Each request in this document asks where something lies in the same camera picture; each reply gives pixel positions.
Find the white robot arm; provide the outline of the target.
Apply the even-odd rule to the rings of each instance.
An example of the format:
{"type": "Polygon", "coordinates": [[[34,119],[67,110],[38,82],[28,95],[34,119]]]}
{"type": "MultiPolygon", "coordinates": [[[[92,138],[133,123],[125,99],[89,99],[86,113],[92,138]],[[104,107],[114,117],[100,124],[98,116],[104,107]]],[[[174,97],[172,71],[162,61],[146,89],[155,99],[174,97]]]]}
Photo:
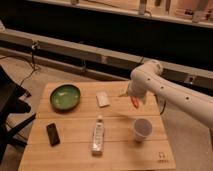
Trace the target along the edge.
{"type": "Polygon", "coordinates": [[[172,83],[161,77],[162,72],[158,60],[148,60],[136,67],[131,71],[127,94],[143,98],[150,91],[213,130],[213,97],[172,83]]]}

